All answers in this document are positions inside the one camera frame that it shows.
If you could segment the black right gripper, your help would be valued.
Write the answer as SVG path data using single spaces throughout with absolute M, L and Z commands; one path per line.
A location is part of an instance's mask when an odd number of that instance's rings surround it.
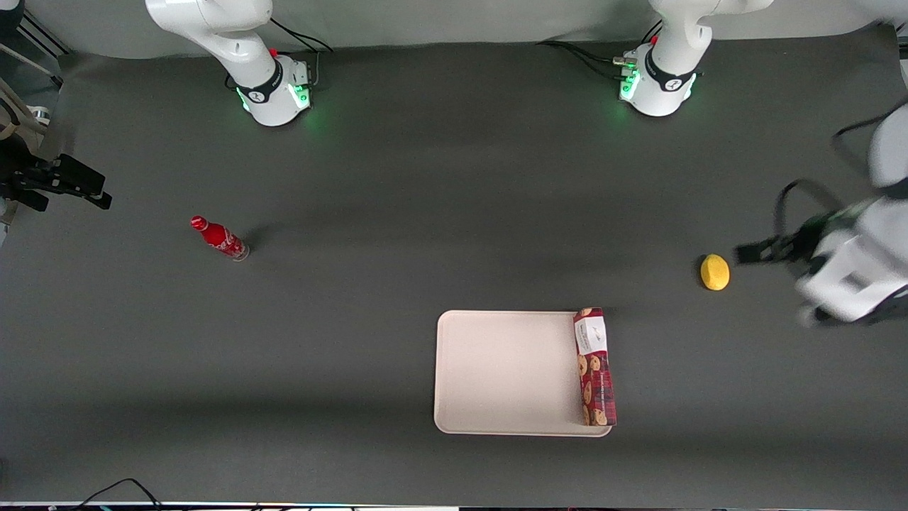
M 68 185 L 64 193 L 87 200 L 101 210 L 110 210 L 111 195 L 104 191 L 105 177 L 71 155 L 51 159 L 37 158 L 25 143 L 3 142 L 1 148 L 2 197 L 36 212 L 48 208 L 49 199 L 42 193 L 62 194 L 54 185 L 54 171 Z

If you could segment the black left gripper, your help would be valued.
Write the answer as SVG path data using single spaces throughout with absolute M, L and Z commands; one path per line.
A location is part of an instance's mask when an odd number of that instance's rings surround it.
M 792 251 L 794 265 L 828 265 L 845 242 L 859 235 L 858 220 L 866 209 L 866 202 L 857 202 L 810 218 L 797 233 L 771 236 L 763 243 L 738 245 L 736 264 L 780 264 Z

